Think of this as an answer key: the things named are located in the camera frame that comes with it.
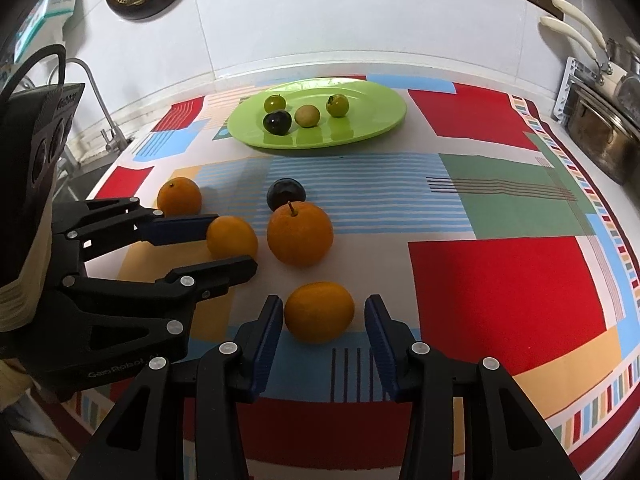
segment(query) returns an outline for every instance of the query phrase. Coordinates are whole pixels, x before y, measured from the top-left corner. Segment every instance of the patterned tablecloth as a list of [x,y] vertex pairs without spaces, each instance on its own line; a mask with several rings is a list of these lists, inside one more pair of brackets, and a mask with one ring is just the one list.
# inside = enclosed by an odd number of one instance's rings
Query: patterned tablecloth
[[[254,319],[268,294],[286,300],[297,286],[331,280],[354,297],[350,330],[331,343],[305,346],[283,332],[267,391],[239,407],[251,475],[398,477],[409,406],[383,393],[362,315],[366,297],[381,294],[393,317],[448,356],[498,358],[578,471],[600,478],[588,468],[640,404],[638,261],[607,198],[533,103],[442,80],[367,78],[407,103],[404,123],[388,134],[325,150],[259,151],[230,137],[225,121],[262,88],[207,95],[174,105],[95,193],[135,194],[152,206],[163,182],[188,176],[203,192],[204,212],[254,227],[258,273],[198,304],[190,358]],[[266,244],[266,191],[285,176],[334,224],[332,250],[311,269],[283,266]],[[206,260],[204,242],[138,243],[88,269],[151,281]],[[83,392],[66,408],[93,431],[124,387]],[[455,410],[457,479],[461,402]],[[186,477],[194,478],[192,423],[185,437]],[[378,471],[356,471],[365,469]]]

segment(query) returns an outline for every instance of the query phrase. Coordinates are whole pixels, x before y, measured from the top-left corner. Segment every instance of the sink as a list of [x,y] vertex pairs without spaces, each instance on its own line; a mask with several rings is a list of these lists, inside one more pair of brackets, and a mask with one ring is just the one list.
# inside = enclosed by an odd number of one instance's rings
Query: sink
[[56,190],[53,202],[85,200],[119,155],[119,152],[107,153],[92,159],[86,164],[81,164],[71,178],[66,178],[62,181],[60,188]]

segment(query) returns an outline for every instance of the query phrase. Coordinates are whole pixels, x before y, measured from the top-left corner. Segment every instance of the black strap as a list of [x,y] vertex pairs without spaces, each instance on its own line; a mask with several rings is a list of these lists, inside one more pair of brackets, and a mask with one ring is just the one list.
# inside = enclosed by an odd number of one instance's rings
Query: black strap
[[2,91],[0,92],[0,118],[4,115],[4,107],[6,106],[9,97],[14,93],[14,90],[18,87],[20,81],[27,75],[34,65],[43,60],[46,57],[56,55],[58,56],[58,85],[65,83],[65,69],[66,69],[66,49],[64,46],[55,43],[47,46],[43,46],[37,52],[34,52],[27,58],[27,60],[20,65],[18,70],[11,76],[11,79],[6,83]]

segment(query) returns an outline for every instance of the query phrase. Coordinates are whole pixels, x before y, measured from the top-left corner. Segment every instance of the green plate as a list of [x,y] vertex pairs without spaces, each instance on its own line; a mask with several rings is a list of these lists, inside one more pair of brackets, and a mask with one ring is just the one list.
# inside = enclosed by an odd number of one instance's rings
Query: green plate
[[[262,126],[264,101],[272,94],[286,99],[291,114],[291,127],[284,136],[270,134]],[[347,115],[339,119],[324,107],[333,94],[344,94],[349,100]],[[293,117],[302,105],[320,110],[318,126],[301,128],[296,124]],[[404,99],[391,88],[359,79],[321,77],[286,83],[248,98],[234,110],[226,126],[232,136],[249,146],[303,150],[370,139],[397,126],[405,114]]]

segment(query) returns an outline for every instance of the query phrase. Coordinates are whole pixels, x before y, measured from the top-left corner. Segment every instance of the dish rack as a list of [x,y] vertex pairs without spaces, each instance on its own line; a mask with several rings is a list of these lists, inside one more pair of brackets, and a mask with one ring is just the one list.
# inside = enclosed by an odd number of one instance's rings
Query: dish rack
[[569,56],[567,58],[562,83],[560,84],[560,91],[558,92],[558,98],[556,99],[553,111],[553,116],[562,126],[566,126],[569,122],[570,110],[566,110],[566,102],[569,97],[569,90],[573,84],[572,77],[578,78],[589,85],[596,84],[598,80],[598,75],[575,59],[575,57]]

